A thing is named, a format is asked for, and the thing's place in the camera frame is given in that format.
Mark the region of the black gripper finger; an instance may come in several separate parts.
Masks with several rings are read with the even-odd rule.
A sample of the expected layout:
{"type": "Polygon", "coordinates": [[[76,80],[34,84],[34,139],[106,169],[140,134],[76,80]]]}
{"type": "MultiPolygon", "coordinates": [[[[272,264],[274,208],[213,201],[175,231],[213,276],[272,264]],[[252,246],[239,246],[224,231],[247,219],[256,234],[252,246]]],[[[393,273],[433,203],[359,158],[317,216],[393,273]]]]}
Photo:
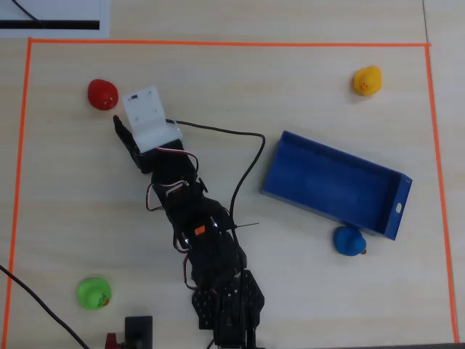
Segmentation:
{"type": "Polygon", "coordinates": [[[143,165],[140,158],[141,153],[134,140],[132,133],[123,125],[122,121],[117,115],[113,116],[113,125],[117,136],[128,150],[132,160],[141,170],[141,172],[144,172],[145,170],[143,169],[143,165]]]}

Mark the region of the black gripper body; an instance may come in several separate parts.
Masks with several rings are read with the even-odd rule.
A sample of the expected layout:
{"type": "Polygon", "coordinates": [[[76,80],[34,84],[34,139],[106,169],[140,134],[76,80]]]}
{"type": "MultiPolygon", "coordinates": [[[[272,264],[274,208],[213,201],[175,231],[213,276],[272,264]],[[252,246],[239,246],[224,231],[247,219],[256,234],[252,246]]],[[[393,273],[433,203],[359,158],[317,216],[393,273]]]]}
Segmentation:
{"type": "Polygon", "coordinates": [[[175,140],[161,146],[164,151],[152,149],[137,151],[137,167],[143,174],[151,174],[153,182],[192,182],[196,175],[196,165],[190,160],[182,141],[175,140]]]}

